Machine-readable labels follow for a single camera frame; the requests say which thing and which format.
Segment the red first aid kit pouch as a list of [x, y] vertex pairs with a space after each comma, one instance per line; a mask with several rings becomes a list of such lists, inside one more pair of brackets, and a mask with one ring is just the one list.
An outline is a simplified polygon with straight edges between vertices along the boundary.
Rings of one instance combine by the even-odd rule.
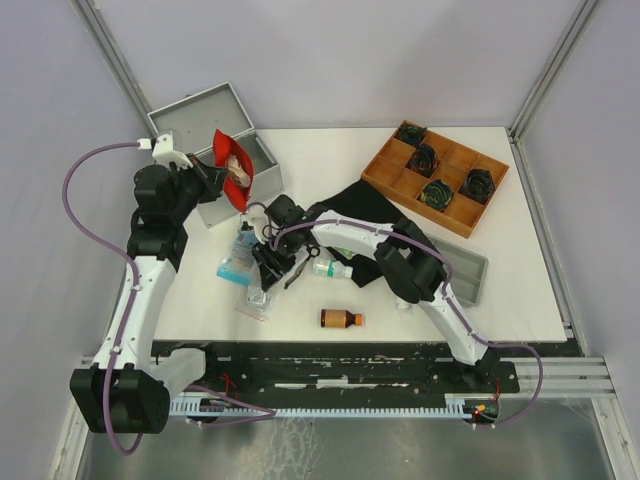
[[214, 132], [212, 151], [215, 166], [227, 171], [224, 193], [231, 205], [245, 212], [254, 179], [254, 165], [245, 149], [219, 129]]

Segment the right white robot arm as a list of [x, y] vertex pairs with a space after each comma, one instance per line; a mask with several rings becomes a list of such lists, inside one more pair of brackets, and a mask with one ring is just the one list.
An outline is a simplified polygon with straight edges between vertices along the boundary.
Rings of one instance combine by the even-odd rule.
[[302, 249], [347, 250], [373, 261], [396, 297], [425, 312], [460, 364], [463, 386], [481, 391], [494, 381], [490, 346], [454, 294], [453, 266], [415, 222], [405, 216], [391, 223], [358, 219], [320, 202], [304, 210], [286, 195], [265, 216], [275, 231], [252, 248], [264, 291], [300, 266]]

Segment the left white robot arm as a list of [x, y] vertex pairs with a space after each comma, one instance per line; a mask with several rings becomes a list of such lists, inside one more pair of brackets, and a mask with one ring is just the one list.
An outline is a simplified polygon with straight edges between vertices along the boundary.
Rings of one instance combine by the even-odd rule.
[[221, 366], [203, 350], [181, 348], [156, 361], [152, 346], [188, 240], [184, 222], [199, 204], [221, 196], [226, 176], [199, 161], [186, 169], [154, 164], [135, 174], [137, 207], [121, 252], [127, 267], [114, 318], [90, 367], [70, 379], [91, 432], [158, 434], [171, 402], [190, 384], [209, 390], [219, 383]]

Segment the small zip bag of packets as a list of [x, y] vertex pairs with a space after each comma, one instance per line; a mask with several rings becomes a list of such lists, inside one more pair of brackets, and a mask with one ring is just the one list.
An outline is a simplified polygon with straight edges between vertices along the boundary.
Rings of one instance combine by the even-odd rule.
[[266, 323], [273, 306], [273, 296], [260, 287], [247, 286], [240, 294], [235, 310], [254, 320]]

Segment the beige gauze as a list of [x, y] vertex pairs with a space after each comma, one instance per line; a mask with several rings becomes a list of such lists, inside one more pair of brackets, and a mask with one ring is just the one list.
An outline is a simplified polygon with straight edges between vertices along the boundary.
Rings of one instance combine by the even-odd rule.
[[239, 159], [235, 155], [230, 155], [226, 160], [226, 168], [228, 176], [232, 182], [239, 188], [248, 188], [251, 185], [251, 176], [241, 165]]

